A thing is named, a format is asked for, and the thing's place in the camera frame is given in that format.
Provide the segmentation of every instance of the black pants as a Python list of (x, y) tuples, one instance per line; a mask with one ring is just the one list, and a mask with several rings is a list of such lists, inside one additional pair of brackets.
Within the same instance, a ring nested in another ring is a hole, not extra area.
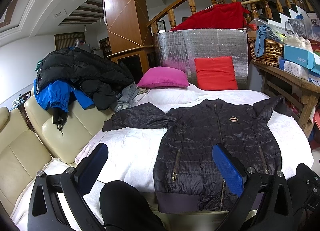
[(126, 182), (107, 183), (100, 193), (100, 208), (108, 231), (166, 231), (146, 199)]

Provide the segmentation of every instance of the embroidered badge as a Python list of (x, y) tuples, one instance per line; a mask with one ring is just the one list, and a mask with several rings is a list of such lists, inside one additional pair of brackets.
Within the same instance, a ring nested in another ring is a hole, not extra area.
[(229, 120), (231, 122), (238, 122), (238, 118), (236, 118), (235, 116), (230, 117)]

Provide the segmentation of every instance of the pink pillow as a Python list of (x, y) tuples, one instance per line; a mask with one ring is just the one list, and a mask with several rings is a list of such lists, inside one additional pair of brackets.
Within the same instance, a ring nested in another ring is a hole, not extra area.
[(155, 67), (149, 69), (138, 83), (142, 88), (156, 87), (188, 87), (187, 75), (178, 69), (170, 67)]

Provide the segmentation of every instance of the bed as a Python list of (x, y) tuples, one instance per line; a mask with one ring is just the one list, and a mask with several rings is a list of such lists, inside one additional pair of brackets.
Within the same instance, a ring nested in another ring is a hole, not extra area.
[[(263, 93), (250, 90), (203, 91), (190, 84), (187, 88), (151, 89), (146, 94), (138, 95), (130, 106), (150, 102), (164, 112), (168, 112), (171, 108), (190, 107), (205, 99), (215, 100), (217, 98), (235, 105), (252, 105), (269, 97)], [(297, 165), (302, 162), (308, 167), (312, 167), (313, 157), (308, 140), (292, 117), (273, 112), (268, 127), (279, 144), (282, 155), (282, 171), (286, 179), (295, 175)], [(99, 208), (99, 193), (104, 183), (122, 180), (141, 192), (154, 192), (153, 167), (160, 141), (165, 133), (166, 129), (124, 128), (109, 132), (100, 131), (76, 157), (75, 162), (79, 163), (93, 151), (98, 143), (102, 142), (108, 145), (108, 160), (92, 192), (85, 198), (100, 221), (102, 221), (102, 217)], [(59, 161), (58, 170), (54, 170), (54, 173), (61, 173), (57, 171), (64, 171), (68, 167), (67, 164), (63, 166), (61, 163)], [(54, 165), (50, 165), (49, 168), (55, 169)], [(30, 189), (32, 189), (32, 183), (21, 194), (12, 213), (13, 221), (19, 225), (21, 230), (26, 230)], [(68, 206), (63, 203), (63, 207), (66, 208), (67, 218), (72, 219)], [(74, 220), (69, 222), (75, 225), (72, 228), (79, 230)]]

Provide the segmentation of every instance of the blue jacket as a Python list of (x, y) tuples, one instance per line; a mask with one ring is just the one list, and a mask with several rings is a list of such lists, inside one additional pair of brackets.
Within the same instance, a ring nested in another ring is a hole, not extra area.
[[(34, 89), (36, 89), (36, 79), (33, 81)], [(76, 99), (83, 109), (93, 105), (93, 101), (85, 95), (82, 91), (75, 89), (68, 83), (60, 80), (56, 80), (53, 83), (47, 85), (39, 94), (35, 97), (38, 104), (45, 110), (48, 108), (60, 108), (65, 112), (68, 112), (68, 103), (70, 94), (74, 93)]]

